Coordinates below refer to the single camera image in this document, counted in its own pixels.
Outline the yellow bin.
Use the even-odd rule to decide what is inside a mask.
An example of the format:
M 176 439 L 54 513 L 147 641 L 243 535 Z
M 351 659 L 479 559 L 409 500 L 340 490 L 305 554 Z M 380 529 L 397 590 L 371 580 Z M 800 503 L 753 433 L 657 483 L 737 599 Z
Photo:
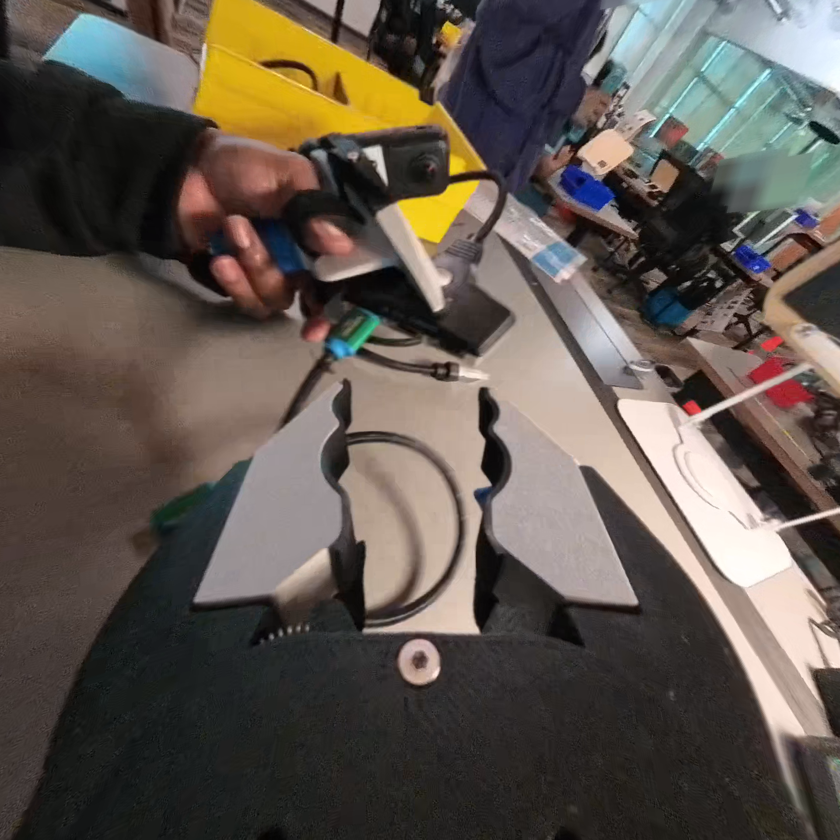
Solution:
M 484 162 L 444 106 L 259 2 L 214 2 L 195 113 L 228 133 L 297 151 L 331 133 L 436 125 L 448 135 L 448 187 L 399 203 L 417 237 L 439 243 L 477 189 Z

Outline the white base lamp stand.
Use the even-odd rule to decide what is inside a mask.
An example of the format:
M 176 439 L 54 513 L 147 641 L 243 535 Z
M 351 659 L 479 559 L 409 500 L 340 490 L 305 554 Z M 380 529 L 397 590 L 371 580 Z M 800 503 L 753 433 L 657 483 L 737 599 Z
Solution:
M 792 567 L 782 531 L 836 518 L 838 508 L 789 521 L 767 518 L 704 434 L 712 417 L 797 375 L 810 363 L 688 415 L 675 404 L 620 400 L 618 412 L 717 571 L 748 589 Z

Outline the black hdmi switch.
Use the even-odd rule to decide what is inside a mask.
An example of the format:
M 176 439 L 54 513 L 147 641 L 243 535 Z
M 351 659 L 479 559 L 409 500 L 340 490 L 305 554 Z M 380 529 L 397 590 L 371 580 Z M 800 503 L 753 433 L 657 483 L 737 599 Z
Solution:
M 425 337 L 457 356 L 483 356 L 511 328 L 513 313 L 467 269 L 442 287 L 444 307 L 433 311 L 405 271 L 388 267 L 340 283 L 343 299 L 396 329 Z

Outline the person's left hand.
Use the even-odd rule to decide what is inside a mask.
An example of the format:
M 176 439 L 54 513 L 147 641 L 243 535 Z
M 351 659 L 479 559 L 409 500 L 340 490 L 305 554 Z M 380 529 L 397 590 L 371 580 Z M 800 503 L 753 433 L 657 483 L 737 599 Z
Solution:
M 324 341 L 329 321 L 313 297 L 308 274 L 286 275 L 270 257 L 252 225 L 283 214 L 298 193 L 319 188 L 312 164 L 297 153 L 237 138 L 216 129 L 199 140 L 175 205 L 175 220 L 189 256 L 206 252 L 223 234 L 229 253 L 213 257 L 207 272 L 240 310 L 268 319 L 296 299 L 304 312 L 302 338 Z

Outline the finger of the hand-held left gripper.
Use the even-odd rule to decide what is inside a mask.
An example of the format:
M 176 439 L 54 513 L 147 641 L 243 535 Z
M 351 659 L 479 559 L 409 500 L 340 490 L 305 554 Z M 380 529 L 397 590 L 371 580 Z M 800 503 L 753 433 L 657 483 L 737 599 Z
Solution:
M 361 222 L 347 214 L 326 216 L 326 220 L 353 240 L 353 249 L 348 255 L 312 257 L 311 273 L 314 278 L 322 282 L 338 282 L 378 270 L 401 268 L 403 263 L 381 221 L 393 221 L 402 216 L 402 210 L 383 210 L 363 217 Z
M 445 290 L 451 282 L 451 272 L 436 267 L 398 205 L 377 211 L 375 222 L 429 309 L 434 313 L 444 310 L 447 305 Z

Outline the beige framed black panel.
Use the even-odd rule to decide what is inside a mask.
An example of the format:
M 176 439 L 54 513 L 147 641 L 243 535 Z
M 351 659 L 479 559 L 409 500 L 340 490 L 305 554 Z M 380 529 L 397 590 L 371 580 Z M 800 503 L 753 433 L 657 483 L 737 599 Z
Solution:
M 775 281 L 763 304 L 763 321 L 827 381 L 839 377 L 839 243 Z

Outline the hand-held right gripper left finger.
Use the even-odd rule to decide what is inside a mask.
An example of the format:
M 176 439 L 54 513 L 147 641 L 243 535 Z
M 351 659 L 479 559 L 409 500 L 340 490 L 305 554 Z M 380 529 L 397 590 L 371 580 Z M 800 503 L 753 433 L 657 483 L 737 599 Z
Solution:
M 245 470 L 192 606 L 274 610 L 285 627 L 320 603 L 365 619 L 365 546 L 340 480 L 349 467 L 352 390 L 329 386 L 261 445 Z

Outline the wooden work table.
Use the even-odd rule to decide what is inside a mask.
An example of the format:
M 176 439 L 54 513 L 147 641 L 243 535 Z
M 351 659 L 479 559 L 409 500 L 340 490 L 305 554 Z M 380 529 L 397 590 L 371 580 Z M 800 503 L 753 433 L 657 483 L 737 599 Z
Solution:
M 760 355 L 697 338 L 684 339 L 682 345 L 724 400 L 753 387 L 749 375 L 764 361 Z M 767 395 L 761 394 L 738 403 L 730 412 L 779 462 L 815 511 L 838 508 L 838 502 L 828 489 L 809 473 L 818 457 L 805 433 L 804 408 L 781 409 Z

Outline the blue floor bin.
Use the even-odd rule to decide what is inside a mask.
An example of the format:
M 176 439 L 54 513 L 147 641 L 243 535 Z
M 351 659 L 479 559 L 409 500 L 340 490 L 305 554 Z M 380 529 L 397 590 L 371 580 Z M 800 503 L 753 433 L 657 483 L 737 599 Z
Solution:
M 652 327 L 676 328 L 701 306 L 698 300 L 693 283 L 677 286 L 663 282 L 647 294 L 642 317 Z

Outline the clear plastic bag blue label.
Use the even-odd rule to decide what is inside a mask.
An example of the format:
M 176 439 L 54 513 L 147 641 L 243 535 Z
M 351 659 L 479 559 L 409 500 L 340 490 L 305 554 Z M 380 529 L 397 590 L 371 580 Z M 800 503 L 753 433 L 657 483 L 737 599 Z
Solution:
M 512 195 L 496 222 L 494 232 L 531 266 L 557 283 L 572 278 L 587 258 L 547 225 L 535 211 Z

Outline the black office chair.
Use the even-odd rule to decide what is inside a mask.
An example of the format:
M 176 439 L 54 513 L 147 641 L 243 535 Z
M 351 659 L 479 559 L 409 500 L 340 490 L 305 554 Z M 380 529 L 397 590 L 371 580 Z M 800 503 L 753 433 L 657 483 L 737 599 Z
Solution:
M 732 235 L 730 213 L 706 178 L 668 151 L 659 156 L 658 163 L 668 163 L 677 175 L 640 229 L 639 261 L 627 277 L 640 291 L 649 271 L 662 271 L 665 284 L 672 285 L 673 275 L 698 269 L 711 250 Z

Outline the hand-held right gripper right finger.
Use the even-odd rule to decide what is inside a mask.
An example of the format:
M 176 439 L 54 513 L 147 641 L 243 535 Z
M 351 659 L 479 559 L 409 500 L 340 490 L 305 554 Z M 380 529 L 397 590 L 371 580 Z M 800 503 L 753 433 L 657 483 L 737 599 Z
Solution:
M 511 403 L 478 393 L 486 489 L 478 546 L 573 606 L 635 611 L 639 600 L 579 462 Z

